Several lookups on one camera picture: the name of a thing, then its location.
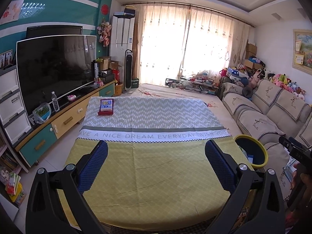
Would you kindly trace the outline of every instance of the curtain rod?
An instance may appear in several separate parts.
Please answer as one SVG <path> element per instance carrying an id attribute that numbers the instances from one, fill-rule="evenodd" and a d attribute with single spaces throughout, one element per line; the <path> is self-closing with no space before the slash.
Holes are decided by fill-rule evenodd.
<path id="1" fill-rule="evenodd" d="M 201 6 L 195 6 L 195 5 L 191 5 L 191 4 L 185 4 L 185 3 L 172 3 L 172 2 L 135 2 L 135 3 L 126 3 L 126 4 L 122 4 L 122 6 L 126 6 L 126 5 L 134 5 L 134 4 L 148 4 L 148 3 L 164 3 L 164 4 L 175 4 L 175 5 L 186 5 L 186 6 L 191 6 L 191 7 L 195 7 L 195 8 L 199 8 L 199 9 L 204 9 L 204 10 L 207 10 L 207 11 L 212 11 L 212 12 L 216 12 L 216 13 L 219 13 L 221 15 L 225 15 L 227 17 L 230 17 L 230 18 L 233 18 L 233 19 L 236 19 L 242 23 L 245 23 L 246 25 L 249 25 L 253 28 L 255 28 L 255 26 L 237 18 L 237 17 L 233 17 L 231 15 L 228 15 L 228 14 L 225 14 L 223 12 L 220 12 L 220 11 L 215 11 L 215 10 L 212 10 L 212 9 L 208 9 L 208 8 L 205 8 L 205 7 L 201 7 Z"/>

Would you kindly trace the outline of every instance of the bed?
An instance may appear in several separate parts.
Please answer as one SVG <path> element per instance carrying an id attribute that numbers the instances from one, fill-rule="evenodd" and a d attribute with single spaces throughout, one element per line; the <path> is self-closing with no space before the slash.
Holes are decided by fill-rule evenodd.
<path id="1" fill-rule="evenodd" d="M 107 159 L 83 194 L 102 223 L 173 230 L 216 216 L 229 192 L 205 156 L 208 139 L 251 168 L 231 137 L 240 130 L 215 96 L 143 84 L 131 97 L 114 98 L 113 116 L 97 115 L 100 99 L 91 98 L 66 164 L 91 152 L 98 140 L 107 142 Z M 62 191 L 59 196 L 76 224 Z"/>

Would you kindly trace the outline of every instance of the pink bag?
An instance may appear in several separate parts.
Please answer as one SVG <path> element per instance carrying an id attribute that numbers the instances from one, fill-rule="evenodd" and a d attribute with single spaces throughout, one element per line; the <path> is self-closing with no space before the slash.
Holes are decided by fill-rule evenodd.
<path id="1" fill-rule="evenodd" d="M 227 75 L 227 69 L 226 69 L 226 68 L 222 69 L 222 70 L 219 72 L 219 74 L 221 75 L 221 77 L 222 77 L 222 76 L 226 76 L 226 75 Z"/>

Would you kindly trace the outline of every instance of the ceiling vent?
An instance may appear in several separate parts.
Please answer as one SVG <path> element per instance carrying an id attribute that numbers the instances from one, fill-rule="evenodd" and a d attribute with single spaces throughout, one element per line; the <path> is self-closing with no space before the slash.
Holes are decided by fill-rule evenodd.
<path id="1" fill-rule="evenodd" d="M 303 16 L 303 18 L 307 18 L 307 14 L 305 13 L 305 10 L 303 8 L 299 8 L 297 10 L 300 12 L 300 14 Z"/>
<path id="2" fill-rule="evenodd" d="M 273 17 L 275 17 L 278 21 L 280 21 L 282 19 L 282 17 L 280 15 L 278 15 L 277 13 L 273 13 L 271 14 Z"/>

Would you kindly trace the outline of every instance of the landscape painting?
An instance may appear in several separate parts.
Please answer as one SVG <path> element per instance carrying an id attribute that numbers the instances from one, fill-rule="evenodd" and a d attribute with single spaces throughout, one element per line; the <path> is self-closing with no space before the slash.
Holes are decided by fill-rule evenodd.
<path id="1" fill-rule="evenodd" d="M 301 40 L 301 48 L 299 52 L 295 52 L 295 41 Z M 295 55 L 302 54 L 304 56 L 303 64 L 299 65 L 295 62 Z M 294 30 L 294 59 L 293 67 L 306 73 L 312 74 L 312 30 Z"/>

